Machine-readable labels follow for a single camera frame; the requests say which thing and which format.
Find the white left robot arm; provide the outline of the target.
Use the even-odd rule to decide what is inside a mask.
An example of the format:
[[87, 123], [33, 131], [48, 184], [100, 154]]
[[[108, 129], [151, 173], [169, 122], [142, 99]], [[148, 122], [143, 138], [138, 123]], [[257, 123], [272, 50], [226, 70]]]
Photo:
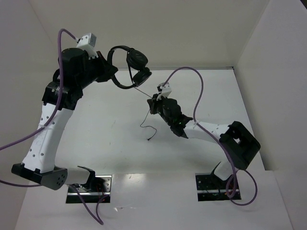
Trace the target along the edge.
[[55, 158], [65, 126], [84, 88], [94, 81], [111, 80], [118, 71], [113, 66], [112, 55], [113, 51], [109, 51], [107, 57], [97, 52], [91, 57], [80, 48], [62, 51], [59, 68], [45, 88], [41, 120], [33, 142], [23, 161], [12, 166], [13, 174], [52, 190], [64, 184], [79, 184], [86, 191], [96, 187], [93, 170], [82, 166], [75, 171], [60, 168], [55, 165]]

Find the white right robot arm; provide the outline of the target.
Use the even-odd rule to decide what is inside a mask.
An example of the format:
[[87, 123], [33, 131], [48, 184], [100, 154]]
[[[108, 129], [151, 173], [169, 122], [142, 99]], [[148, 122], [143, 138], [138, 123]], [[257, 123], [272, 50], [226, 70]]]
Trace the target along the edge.
[[181, 138], [194, 138], [218, 144], [226, 151], [227, 160], [212, 171], [211, 185], [221, 189], [236, 170], [246, 170], [260, 150], [260, 143], [245, 126], [234, 121], [230, 125], [200, 122], [181, 112], [177, 100], [158, 94], [147, 100], [150, 114], [158, 114], [171, 131]]

